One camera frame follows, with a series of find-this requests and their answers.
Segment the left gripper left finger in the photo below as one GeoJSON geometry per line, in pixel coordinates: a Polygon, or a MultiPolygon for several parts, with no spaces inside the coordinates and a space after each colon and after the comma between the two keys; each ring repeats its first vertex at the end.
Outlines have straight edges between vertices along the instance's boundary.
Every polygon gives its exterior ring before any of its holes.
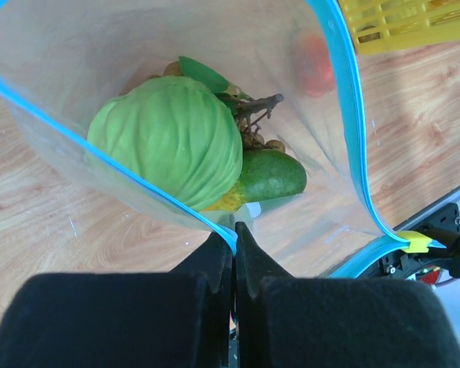
{"type": "Polygon", "coordinates": [[[233,254],[211,234],[161,273],[29,278],[0,323],[0,367],[222,367],[233,254]]]}

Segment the green cabbage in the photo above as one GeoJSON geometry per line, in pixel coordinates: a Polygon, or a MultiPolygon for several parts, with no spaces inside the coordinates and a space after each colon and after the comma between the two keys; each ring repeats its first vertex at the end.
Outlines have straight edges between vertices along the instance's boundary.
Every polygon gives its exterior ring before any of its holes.
{"type": "Polygon", "coordinates": [[[189,77],[154,78],[108,100],[87,142],[196,211],[220,200],[242,172],[230,109],[189,77]]]}

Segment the red bell pepper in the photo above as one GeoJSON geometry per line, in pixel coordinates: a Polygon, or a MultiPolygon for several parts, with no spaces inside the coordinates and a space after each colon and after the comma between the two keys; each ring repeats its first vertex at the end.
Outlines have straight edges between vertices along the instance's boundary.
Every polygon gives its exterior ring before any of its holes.
{"type": "Polygon", "coordinates": [[[301,32],[292,48],[293,72],[298,87],[314,98],[331,92],[336,84],[327,43],[314,33],[301,32]]]}

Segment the clear zip top bag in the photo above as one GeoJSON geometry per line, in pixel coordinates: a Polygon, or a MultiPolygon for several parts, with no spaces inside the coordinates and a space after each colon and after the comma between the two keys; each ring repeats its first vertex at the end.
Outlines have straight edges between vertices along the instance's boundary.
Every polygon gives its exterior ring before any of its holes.
{"type": "Polygon", "coordinates": [[[236,213],[293,274],[353,277],[403,248],[371,200],[360,74],[335,1],[0,1],[0,94],[28,142],[69,180],[138,212],[233,242],[227,212],[196,214],[87,142],[105,101],[179,56],[218,71],[252,97],[284,101],[261,133],[283,141],[307,173],[300,195],[236,213]],[[327,43],[335,88],[300,90],[292,48],[301,32],[327,43]]]}

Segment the green longan bunch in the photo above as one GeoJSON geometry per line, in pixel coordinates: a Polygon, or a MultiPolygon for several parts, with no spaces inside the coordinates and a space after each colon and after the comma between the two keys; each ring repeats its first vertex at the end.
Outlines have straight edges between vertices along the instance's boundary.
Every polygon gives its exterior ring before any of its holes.
{"type": "Polygon", "coordinates": [[[275,107],[284,101],[282,94],[251,97],[218,71],[186,56],[179,56],[176,61],[167,64],[161,74],[151,74],[146,79],[150,81],[161,77],[188,77],[204,84],[230,111],[241,138],[243,152],[286,153],[281,140],[266,140],[261,135],[262,121],[271,119],[275,107]]]}

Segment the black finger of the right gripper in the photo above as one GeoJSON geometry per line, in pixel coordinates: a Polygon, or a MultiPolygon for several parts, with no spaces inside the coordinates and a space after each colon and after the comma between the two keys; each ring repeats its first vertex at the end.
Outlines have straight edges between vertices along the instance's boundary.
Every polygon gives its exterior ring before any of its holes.
{"type": "Polygon", "coordinates": [[[430,248],[422,258],[444,268],[453,278],[460,278],[460,234],[440,228],[427,228],[422,234],[444,245],[444,248],[430,248]]]}

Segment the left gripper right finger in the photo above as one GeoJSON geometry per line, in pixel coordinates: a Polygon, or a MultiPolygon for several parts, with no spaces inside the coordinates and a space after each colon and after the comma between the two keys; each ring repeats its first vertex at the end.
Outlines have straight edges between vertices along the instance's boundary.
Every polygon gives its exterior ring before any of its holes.
{"type": "Polygon", "coordinates": [[[238,222],[240,367],[460,367],[442,303],[420,282],[296,278],[238,222]]]}

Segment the green yellow mango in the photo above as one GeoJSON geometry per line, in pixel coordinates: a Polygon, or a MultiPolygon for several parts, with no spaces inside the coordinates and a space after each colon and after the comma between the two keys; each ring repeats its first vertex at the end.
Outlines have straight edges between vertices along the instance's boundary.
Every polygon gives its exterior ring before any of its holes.
{"type": "Polygon", "coordinates": [[[301,194],[306,185],[306,170],[292,156],[272,149],[245,151],[238,181],[206,211],[236,212],[250,202],[301,194]]]}

